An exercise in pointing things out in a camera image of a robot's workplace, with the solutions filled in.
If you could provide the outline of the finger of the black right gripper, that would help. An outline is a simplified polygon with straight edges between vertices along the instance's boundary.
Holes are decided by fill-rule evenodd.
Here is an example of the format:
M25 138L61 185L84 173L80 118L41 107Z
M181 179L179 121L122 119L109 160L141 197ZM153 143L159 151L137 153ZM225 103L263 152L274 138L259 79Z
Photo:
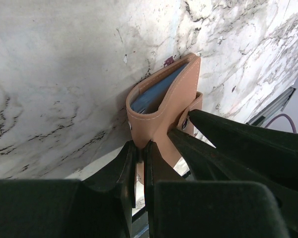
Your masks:
M201 110L194 126L225 155L275 179L298 179L298 134L235 122Z
M277 179L244 165L211 145L172 129L168 137L196 180L253 181L267 186L292 233L298 234L298 179Z

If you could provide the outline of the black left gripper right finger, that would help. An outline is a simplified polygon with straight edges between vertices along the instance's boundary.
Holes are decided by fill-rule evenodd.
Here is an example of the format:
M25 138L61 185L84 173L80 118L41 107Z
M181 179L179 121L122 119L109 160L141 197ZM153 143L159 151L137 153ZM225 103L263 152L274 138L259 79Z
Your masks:
M158 146L145 147L145 200L152 238L298 238L298 193L253 175L208 144L181 143L192 180Z

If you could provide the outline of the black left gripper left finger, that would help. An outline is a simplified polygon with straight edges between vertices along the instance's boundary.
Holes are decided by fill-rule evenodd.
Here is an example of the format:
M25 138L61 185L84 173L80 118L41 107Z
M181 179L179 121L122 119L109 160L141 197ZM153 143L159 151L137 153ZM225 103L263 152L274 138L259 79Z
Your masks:
M0 238L128 238L136 147L85 180L0 179Z

